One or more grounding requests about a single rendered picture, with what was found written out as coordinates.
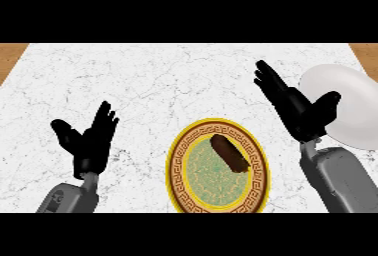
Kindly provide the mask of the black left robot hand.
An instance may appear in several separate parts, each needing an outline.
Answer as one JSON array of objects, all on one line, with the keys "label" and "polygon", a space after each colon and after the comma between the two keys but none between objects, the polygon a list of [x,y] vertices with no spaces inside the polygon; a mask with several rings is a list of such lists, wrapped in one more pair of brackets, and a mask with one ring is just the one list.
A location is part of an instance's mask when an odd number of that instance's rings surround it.
[{"label": "black left robot hand", "polygon": [[83,134],[64,120],[55,119],[51,122],[59,145],[73,155],[76,179],[83,180],[86,173],[101,174],[105,171],[118,121],[111,104],[104,101],[92,126]]}]

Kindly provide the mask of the brown sweet potato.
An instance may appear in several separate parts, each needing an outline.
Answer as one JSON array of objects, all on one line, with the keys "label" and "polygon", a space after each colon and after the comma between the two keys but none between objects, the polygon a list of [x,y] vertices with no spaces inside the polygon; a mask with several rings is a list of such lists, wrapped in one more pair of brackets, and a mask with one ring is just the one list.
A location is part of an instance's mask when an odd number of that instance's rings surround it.
[{"label": "brown sweet potato", "polygon": [[247,172],[250,163],[229,139],[223,135],[214,134],[210,143],[231,170],[235,173]]}]

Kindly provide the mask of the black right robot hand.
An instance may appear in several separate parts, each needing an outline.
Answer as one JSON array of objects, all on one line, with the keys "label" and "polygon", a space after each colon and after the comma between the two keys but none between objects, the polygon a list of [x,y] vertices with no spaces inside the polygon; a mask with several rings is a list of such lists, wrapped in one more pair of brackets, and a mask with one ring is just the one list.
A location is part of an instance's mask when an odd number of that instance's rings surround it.
[{"label": "black right robot hand", "polygon": [[300,90],[287,85],[263,60],[257,61],[256,66],[254,83],[275,107],[293,138],[300,143],[321,138],[327,135],[325,127],[337,118],[341,94],[331,91],[315,102],[310,102]]}]

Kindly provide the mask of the yellow patterned plate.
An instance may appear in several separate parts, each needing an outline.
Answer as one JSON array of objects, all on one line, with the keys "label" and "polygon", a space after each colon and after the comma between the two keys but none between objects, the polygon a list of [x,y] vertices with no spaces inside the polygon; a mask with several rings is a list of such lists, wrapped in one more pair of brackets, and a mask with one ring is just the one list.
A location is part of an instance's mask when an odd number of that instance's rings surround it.
[{"label": "yellow patterned plate", "polygon": [[[247,170],[235,173],[211,146],[222,135],[237,147]],[[207,118],[178,135],[166,161],[167,191],[185,213],[262,212],[269,198],[271,170],[263,147],[234,121]]]}]

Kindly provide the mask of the white plate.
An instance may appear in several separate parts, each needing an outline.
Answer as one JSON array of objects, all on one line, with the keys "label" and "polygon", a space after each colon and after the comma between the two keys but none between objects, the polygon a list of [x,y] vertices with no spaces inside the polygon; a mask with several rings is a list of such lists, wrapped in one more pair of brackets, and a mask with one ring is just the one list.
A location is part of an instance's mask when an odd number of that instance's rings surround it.
[{"label": "white plate", "polygon": [[378,150],[378,83],[368,75],[343,65],[318,65],[302,76],[300,91],[312,102],[331,91],[341,94],[327,133],[350,147]]}]

